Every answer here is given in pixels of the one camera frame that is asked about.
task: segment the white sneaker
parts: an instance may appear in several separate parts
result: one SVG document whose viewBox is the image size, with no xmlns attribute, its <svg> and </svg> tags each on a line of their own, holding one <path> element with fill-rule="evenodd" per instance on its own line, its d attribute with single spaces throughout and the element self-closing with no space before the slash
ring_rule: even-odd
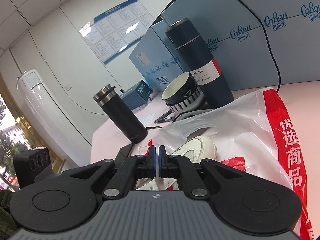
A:
<svg viewBox="0 0 320 240">
<path fill-rule="evenodd" d="M 176 149 L 172 154 L 188 157 L 193 163 L 200 163 L 202 159 L 215 159 L 217 157 L 217 148 L 214 142 L 207 136 L 197 136 L 187 141 L 180 148 Z M 137 190 L 166 190 L 173 186 L 174 190 L 178 190 L 176 179 L 153 179 Z"/>
</svg>

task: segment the white standing air conditioner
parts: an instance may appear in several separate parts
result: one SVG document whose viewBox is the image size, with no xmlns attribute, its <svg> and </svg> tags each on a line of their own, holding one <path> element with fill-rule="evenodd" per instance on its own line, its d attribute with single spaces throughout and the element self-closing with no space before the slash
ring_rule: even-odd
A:
<svg viewBox="0 0 320 240">
<path fill-rule="evenodd" d="M 66 164 L 69 162 L 78 166 L 88 165 L 91 144 L 57 102 L 38 71 L 31 69 L 23 73 L 18 78 L 17 88 L 41 124 L 38 132 L 56 154 L 66 159 Z"/>
</svg>

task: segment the gold curtain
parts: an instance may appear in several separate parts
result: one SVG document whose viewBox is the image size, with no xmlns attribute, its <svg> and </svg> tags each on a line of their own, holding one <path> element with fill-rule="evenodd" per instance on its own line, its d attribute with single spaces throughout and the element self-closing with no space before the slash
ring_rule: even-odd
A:
<svg viewBox="0 0 320 240">
<path fill-rule="evenodd" d="M 32 127 L 27 118 L 23 115 L 22 111 L 14 101 L 11 93 L 9 92 L 7 85 L 5 84 L 2 75 L 0 74 L 0 94 L 11 112 L 15 120 L 17 120 L 17 125 L 23 130 L 24 136 L 29 140 L 34 147 L 48 147 L 49 155 L 52 163 L 52 169 L 54 172 L 61 172 L 61 169 L 65 163 L 43 140 L 43 138 L 38 134 L 38 132 Z"/>
</svg>

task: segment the dark blue bottle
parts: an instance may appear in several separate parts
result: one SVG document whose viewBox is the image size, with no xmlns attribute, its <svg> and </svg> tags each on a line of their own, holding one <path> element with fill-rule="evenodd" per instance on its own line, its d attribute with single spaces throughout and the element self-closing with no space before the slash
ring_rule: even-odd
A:
<svg viewBox="0 0 320 240">
<path fill-rule="evenodd" d="M 188 66 L 184 71 L 193 75 L 210 107 L 222 107 L 234 100 L 219 65 L 188 18 L 171 25 L 165 34 Z"/>
</svg>

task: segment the bottle label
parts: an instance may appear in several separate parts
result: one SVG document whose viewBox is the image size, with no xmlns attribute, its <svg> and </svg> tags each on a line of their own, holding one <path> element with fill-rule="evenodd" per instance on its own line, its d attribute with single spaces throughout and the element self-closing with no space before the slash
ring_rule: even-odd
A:
<svg viewBox="0 0 320 240">
<path fill-rule="evenodd" d="M 213 58 L 212 61 L 205 64 L 203 67 L 190 71 L 198 85 L 205 85 L 215 80 L 221 75 L 221 70 L 218 63 Z"/>
</svg>

